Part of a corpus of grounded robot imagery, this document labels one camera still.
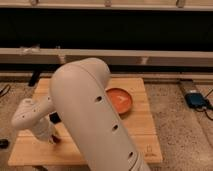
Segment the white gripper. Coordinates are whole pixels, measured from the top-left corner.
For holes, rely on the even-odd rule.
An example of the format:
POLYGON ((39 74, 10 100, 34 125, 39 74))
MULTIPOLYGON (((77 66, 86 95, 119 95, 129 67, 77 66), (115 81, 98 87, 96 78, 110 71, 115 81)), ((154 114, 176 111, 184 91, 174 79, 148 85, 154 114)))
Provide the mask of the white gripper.
POLYGON ((39 120, 32 128, 33 135, 40 141, 53 141, 54 125, 47 119, 39 120))

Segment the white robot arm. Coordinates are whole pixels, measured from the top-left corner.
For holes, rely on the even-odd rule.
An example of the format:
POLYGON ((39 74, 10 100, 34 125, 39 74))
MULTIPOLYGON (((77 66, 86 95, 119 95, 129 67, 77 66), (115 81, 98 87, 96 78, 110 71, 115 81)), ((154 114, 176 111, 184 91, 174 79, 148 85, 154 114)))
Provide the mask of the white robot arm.
POLYGON ((61 66, 43 99, 21 101, 13 127, 50 141, 56 129, 45 116, 55 112, 91 171, 151 171, 107 97, 109 77, 108 65, 97 58, 61 66))

